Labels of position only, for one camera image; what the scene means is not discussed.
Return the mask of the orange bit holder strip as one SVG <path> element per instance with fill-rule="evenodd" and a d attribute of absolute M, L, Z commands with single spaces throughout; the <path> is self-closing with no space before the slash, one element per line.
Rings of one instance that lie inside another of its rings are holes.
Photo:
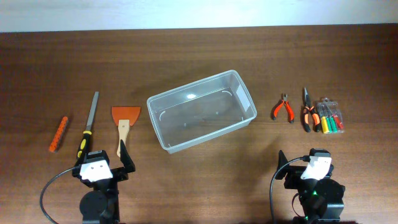
<path fill-rule="evenodd" d="M 57 128 L 57 131 L 55 132 L 55 135 L 54 135 L 54 137 L 52 139 L 52 142 L 50 143 L 50 146 L 49 146 L 49 151 L 50 152 L 57 152 L 58 151 L 59 145 L 60 145 L 60 143 L 62 141 L 63 135 L 64 135 L 65 130 L 66 130 L 67 125 L 68 125 L 68 122 L 69 122 L 69 118 L 67 116 L 64 116 L 61 119 L 61 122 L 60 122 L 60 124 L 59 124 L 59 126 Z"/>

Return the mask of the orange scraper wooden handle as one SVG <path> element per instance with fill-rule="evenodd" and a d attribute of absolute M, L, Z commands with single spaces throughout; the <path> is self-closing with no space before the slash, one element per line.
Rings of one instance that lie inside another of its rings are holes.
<path fill-rule="evenodd" d="M 126 143 L 130 127 L 135 124 L 141 113 L 139 106 L 113 106 L 111 114 L 118 127 L 119 141 Z"/>

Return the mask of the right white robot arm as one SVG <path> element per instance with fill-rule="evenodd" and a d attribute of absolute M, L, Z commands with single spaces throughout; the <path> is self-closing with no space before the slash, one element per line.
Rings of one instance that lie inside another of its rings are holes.
<path fill-rule="evenodd" d="M 283 151 L 278 153 L 278 166 L 272 176 L 284 180 L 284 188 L 296 190 L 304 215 L 297 214 L 292 223 L 338 223 L 345 207 L 345 186 L 331 179 L 331 154 L 324 149 L 312 148 L 309 154 L 287 160 Z"/>

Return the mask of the clear plastic storage container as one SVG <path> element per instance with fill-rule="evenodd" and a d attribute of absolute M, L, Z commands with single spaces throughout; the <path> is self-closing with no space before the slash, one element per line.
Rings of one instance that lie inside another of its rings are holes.
<path fill-rule="evenodd" d="M 235 70 L 151 96 L 147 108 L 159 143 L 169 154 L 243 128 L 257 116 Z"/>

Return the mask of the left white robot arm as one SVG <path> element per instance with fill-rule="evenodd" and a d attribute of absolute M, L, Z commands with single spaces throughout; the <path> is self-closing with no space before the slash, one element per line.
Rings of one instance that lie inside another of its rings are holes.
<path fill-rule="evenodd" d="M 72 170 L 74 177 L 92 191 L 80 200 L 83 223 L 119 223 L 118 183 L 128 180 L 128 174 L 136 167 L 130 158 L 123 140 L 120 145 L 120 161 L 123 166 L 109 167 L 106 151 L 89 152 L 80 158 Z"/>

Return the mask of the metal file yellow black handle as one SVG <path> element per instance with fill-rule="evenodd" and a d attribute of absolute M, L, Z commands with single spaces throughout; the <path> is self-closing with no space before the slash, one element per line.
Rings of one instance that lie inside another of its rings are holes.
<path fill-rule="evenodd" d="M 99 92 L 96 91 L 93 100 L 91 102 L 91 107 L 90 107 L 90 113 L 88 115 L 88 120 L 86 123 L 86 128 L 83 132 L 83 138 L 78 146 L 77 154 L 76 154 L 76 159 L 79 161 L 81 158 L 84 157 L 84 154 L 88 151 L 89 145 L 90 145 L 90 137 L 92 135 L 91 128 L 93 125 L 93 121 L 95 118 L 95 113 L 96 113 L 96 107 L 98 103 L 98 97 L 99 97 Z"/>

